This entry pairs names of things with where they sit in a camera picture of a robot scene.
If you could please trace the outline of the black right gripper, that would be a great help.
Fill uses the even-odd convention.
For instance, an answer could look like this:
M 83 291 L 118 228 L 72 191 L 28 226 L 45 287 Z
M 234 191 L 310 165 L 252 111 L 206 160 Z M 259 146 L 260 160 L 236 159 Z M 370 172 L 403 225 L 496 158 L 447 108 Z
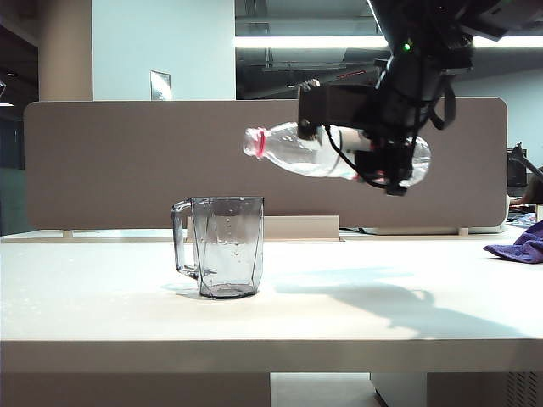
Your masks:
M 303 82 L 298 96 L 298 137 L 314 139 L 320 126 L 366 130 L 374 144 L 403 142 L 431 121 L 450 125 L 450 76 L 447 60 L 420 50 L 397 50 L 387 60 L 375 93 L 371 86 Z M 411 176 L 408 148 L 372 145 L 355 152 L 355 169 L 368 185 L 389 196 L 404 196 L 400 183 Z

